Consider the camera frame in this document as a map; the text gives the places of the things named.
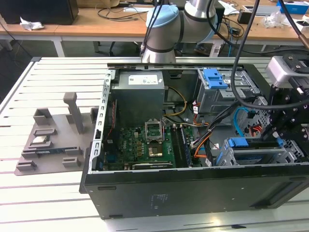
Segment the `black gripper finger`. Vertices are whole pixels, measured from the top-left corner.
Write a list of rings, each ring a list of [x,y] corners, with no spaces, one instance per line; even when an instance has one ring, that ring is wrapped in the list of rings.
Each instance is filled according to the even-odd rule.
[[[308,125],[297,125],[293,127],[275,127],[275,131],[281,139],[294,140],[298,143],[309,143],[309,127]]]
[[[279,88],[275,87],[274,85],[271,85],[269,101],[268,101],[268,104],[269,106],[271,106],[271,109],[267,110],[268,112],[267,125],[263,128],[261,133],[261,139],[264,142],[274,140],[273,133],[276,132],[278,129],[280,110],[275,109],[275,104],[278,99],[277,98],[278,93],[280,93]]]

